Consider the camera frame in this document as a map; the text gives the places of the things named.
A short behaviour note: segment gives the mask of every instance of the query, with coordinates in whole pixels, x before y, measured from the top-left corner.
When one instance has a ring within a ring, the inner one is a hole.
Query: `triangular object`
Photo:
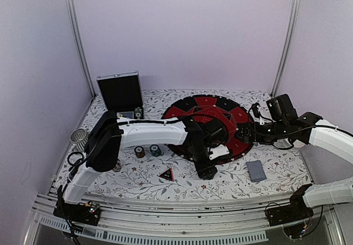
[[[232,119],[232,115],[231,114],[225,114],[223,113],[223,115],[230,121]]]
[[[172,182],[174,181],[174,176],[173,176],[173,171],[172,168],[167,169],[165,172],[162,174],[158,175],[158,177],[161,177],[166,180],[171,180]]]
[[[194,113],[197,112],[197,111],[202,111],[202,110],[203,110],[203,108],[195,107],[194,108]]]

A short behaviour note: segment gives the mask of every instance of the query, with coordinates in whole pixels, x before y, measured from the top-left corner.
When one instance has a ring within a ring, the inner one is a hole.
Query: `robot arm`
[[[275,122],[239,124],[237,138],[266,145],[282,139],[291,144],[299,140],[324,148],[353,164],[352,134],[313,113],[298,117],[286,94],[267,101],[267,105]],[[256,104],[252,109],[255,116],[260,115]],[[266,216],[271,225],[278,225],[312,216],[311,208],[315,206],[349,202],[353,202],[353,177],[333,183],[303,185],[291,196],[288,206],[268,209]]]
[[[228,131],[218,119],[205,124],[194,121],[190,116],[167,120],[131,120],[117,118],[116,113],[107,111],[90,133],[83,158],[73,165],[67,184],[58,189],[54,214],[64,218],[65,215],[72,215],[71,220],[74,221],[82,218],[82,213],[87,215],[85,210],[91,209],[97,215],[95,205],[87,205],[84,209],[79,203],[95,179],[115,167],[120,149],[161,143],[180,146],[184,154],[193,159],[199,178],[212,179],[217,173],[212,160],[229,154],[223,145],[227,140]],[[87,218],[90,216],[84,218],[84,223],[96,225],[99,215],[92,220]]]

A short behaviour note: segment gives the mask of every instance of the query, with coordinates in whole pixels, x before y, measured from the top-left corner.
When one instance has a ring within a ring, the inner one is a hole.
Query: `black servo bracket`
[[[62,198],[63,190],[62,185],[57,190],[58,201],[54,208],[53,215],[74,221],[77,223],[97,226],[100,220],[100,207],[99,204],[88,202],[86,204],[71,205],[66,204]]]
[[[304,220],[314,215],[313,209],[306,207],[303,201],[305,190],[311,184],[301,186],[290,197],[290,204],[286,206],[276,206],[265,210],[265,216],[268,218],[270,226],[291,223]]]

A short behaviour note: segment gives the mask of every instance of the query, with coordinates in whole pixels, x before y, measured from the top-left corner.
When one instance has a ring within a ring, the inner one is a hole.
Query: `black box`
[[[143,101],[138,71],[97,77],[107,110],[128,118],[143,119]]]

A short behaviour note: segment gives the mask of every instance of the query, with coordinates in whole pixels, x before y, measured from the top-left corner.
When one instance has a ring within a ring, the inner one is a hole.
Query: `white wall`
[[[75,5],[94,80],[139,70],[143,89],[270,91],[291,1],[75,0]]]
[[[89,104],[65,0],[0,0],[0,244],[20,244]]]
[[[301,0],[280,93],[299,113],[312,111],[353,132],[353,0]],[[302,153],[316,183],[353,175],[353,165],[314,147]],[[336,208],[353,244],[353,204]]]

